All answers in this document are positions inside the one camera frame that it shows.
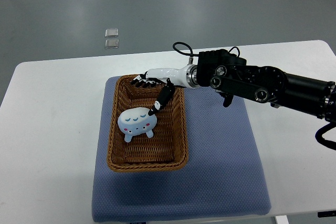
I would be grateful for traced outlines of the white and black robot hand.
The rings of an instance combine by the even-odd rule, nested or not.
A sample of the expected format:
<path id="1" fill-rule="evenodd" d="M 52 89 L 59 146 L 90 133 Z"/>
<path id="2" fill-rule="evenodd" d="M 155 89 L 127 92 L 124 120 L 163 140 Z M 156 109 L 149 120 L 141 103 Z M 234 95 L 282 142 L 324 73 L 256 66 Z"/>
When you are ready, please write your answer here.
<path id="1" fill-rule="evenodd" d="M 197 66 L 193 64 L 188 64 L 182 69 L 150 69 L 143 74 L 137 75 L 131 81 L 131 84 L 143 88 L 155 87 L 159 84 L 164 85 L 153 107 L 149 110 L 148 115 L 152 116 L 165 108 L 168 102 L 173 98 L 176 87 L 198 88 L 196 72 Z"/>

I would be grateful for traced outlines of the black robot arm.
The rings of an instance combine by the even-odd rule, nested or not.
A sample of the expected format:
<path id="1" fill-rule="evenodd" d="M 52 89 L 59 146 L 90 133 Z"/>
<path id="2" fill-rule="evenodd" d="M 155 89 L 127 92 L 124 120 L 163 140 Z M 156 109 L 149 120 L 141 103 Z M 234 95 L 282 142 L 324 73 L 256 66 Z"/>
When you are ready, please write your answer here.
<path id="1" fill-rule="evenodd" d="M 322 81 L 285 73 L 271 66 L 249 66 L 239 53 L 219 49 L 187 53 L 189 61 L 198 58 L 197 65 L 187 74 L 187 80 L 201 87 L 211 87 L 228 107 L 238 96 L 258 103 L 270 103 L 316 116 L 328 122 L 317 130 L 315 138 L 321 145 L 334 150 L 335 142 L 323 135 L 335 128 L 335 82 Z"/>

